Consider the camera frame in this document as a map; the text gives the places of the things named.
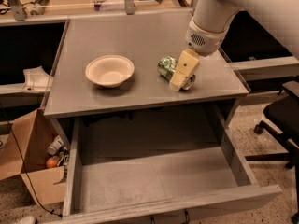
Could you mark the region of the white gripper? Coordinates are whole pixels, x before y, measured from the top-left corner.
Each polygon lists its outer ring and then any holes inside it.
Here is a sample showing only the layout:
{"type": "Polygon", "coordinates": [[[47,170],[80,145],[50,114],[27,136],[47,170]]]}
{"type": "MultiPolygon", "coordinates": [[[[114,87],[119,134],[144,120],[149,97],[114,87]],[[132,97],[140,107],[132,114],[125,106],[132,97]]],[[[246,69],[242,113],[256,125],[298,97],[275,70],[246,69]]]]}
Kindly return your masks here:
{"type": "Polygon", "coordinates": [[[222,44],[229,27],[224,26],[220,32],[209,32],[191,19],[185,35],[185,41],[189,49],[181,52],[175,72],[169,81],[169,88],[173,91],[188,89],[194,81],[194,73],[197,70],[201,56],[214,53],[222,44]]]}

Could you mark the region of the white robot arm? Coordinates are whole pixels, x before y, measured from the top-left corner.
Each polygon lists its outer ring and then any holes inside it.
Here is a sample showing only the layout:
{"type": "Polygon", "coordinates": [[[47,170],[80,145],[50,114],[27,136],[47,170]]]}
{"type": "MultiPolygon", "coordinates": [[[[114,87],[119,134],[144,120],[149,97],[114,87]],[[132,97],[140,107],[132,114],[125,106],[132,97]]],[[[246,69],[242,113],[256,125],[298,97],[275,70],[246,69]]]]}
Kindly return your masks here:
{"type": "Polygon", "coordinates": [[[195,73],[202,56],[214,53],[235,15],[246,10],[293,56],[299,56],[299,0],[197,0],[185,35],[188,48],[178,58],[169,88],[179,91],[195,73]]]}

